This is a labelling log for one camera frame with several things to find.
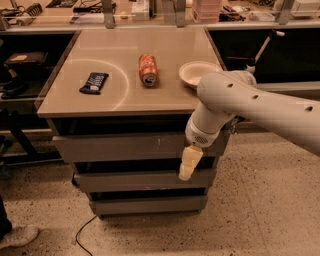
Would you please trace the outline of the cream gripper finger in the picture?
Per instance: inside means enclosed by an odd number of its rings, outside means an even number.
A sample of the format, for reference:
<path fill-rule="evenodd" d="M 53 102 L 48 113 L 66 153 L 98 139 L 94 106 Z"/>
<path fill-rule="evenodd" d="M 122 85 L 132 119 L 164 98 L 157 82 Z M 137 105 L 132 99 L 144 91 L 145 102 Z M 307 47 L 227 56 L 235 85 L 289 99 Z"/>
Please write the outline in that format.
<path fill-rule="evenodd" d="M 179 168 L 179 178 L 182 181 L 188 181 L 191 178 L 202 156 L 203 151 L 200 147 L 191 145 L 184 148 Z"/>

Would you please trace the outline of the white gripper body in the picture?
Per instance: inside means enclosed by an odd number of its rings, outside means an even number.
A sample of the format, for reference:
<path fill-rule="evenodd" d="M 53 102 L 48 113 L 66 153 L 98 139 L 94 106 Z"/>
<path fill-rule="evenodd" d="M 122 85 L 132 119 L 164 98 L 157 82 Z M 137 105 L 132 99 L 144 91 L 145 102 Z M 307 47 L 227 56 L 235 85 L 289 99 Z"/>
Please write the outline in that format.
<path fill-rule="evenodd" d="M 185 135 L 191 145 L 207 148 L 214 143 L 220 130 L 221 126 L 213 120 L 191 117 L 187 122 Z"/>

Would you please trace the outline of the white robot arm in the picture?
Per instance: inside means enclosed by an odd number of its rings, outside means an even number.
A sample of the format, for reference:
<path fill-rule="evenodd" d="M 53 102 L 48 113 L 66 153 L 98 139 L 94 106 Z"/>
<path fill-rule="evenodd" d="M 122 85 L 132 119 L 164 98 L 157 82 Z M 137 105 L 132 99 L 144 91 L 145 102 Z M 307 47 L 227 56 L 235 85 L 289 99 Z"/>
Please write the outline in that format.
<path fill-rule="evenodd" d="M 234 117 L 246 118 L 295 145 L 320 155 L 320 102 L 259 90 L 247 71 L 204 75 L 197 86 L 199 104 L 190 116 L 179 178 L 187 181 L 220 130 Z"/>

